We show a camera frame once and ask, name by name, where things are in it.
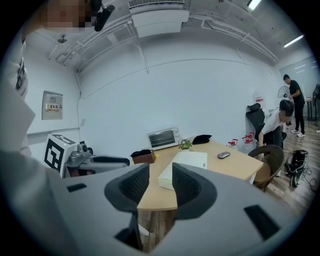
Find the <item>wall outlet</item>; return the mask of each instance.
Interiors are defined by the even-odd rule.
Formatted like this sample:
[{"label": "wall outlet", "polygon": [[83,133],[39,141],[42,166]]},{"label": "wall outlet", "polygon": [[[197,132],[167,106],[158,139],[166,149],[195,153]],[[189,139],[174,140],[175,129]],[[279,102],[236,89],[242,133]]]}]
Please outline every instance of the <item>wall outlet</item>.
[{"label": "wall outlet", "polygon": [[80,127],[84,127],[84,126],[85,126],[85,123],[86,123],[86,119],[85,119],[85,118],[82,118],[82,119],[81,119],[81,123],[80,123]]}]

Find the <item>electric fan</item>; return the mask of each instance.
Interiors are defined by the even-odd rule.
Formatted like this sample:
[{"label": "electric fan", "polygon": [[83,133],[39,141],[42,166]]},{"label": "electric fan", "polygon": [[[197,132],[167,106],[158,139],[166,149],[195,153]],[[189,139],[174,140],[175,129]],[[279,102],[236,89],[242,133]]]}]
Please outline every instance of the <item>electric fan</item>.
[{"label": "electric fan", "polygon": [[282,86],[278,91],[278,98],[288,98],[290,90],[288,86]]}]

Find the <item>computer mouse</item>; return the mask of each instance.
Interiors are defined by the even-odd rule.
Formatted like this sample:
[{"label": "computer mouse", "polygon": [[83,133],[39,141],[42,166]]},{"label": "computer mouse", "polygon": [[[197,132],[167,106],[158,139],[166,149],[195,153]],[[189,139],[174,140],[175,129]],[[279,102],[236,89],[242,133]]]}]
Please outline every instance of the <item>computer mouse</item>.
[{"label": "computer mouse", "polygon": [[230,152],[222,152],[222,153],[218,154],[219,159],[224,159],[228,156],[230,156]]}]

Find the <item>light wood tabletop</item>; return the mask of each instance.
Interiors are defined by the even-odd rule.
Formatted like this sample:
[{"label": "light wood tabletop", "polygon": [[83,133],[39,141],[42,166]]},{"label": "light wood tabletop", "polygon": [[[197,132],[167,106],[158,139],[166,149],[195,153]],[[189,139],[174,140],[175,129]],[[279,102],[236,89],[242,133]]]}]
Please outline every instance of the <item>light wood tabletop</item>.
[{"label": "light wood tabletop", "polygon": [[[208,154],[208,170],[245,181],[255,175],[263,165],[263,162],[259,160],[212,140],[205,144],[193,145],[190,151]],[[230,152],[230,156],[219,159],[217,155],[225,151]],[[138,204],[138,210],[168,211],[177,209],[176,193],[173,190],[160,187],[157,178],[178,152],[180,152],[178,146],[154,152],[158,157],[154,163],[150,164],[149,186]]]}]

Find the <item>electrical panel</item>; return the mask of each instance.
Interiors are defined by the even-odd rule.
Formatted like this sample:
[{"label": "electrical panel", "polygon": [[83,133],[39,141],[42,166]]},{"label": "electrical panel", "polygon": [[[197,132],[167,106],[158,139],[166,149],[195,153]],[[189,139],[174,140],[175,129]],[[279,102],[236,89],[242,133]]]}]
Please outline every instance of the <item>electrical panel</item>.
[{"label": "electrical panel", "polygon": [[42,98],[42,120],[59,120],[63,118],[63,95],[44,91]]}]

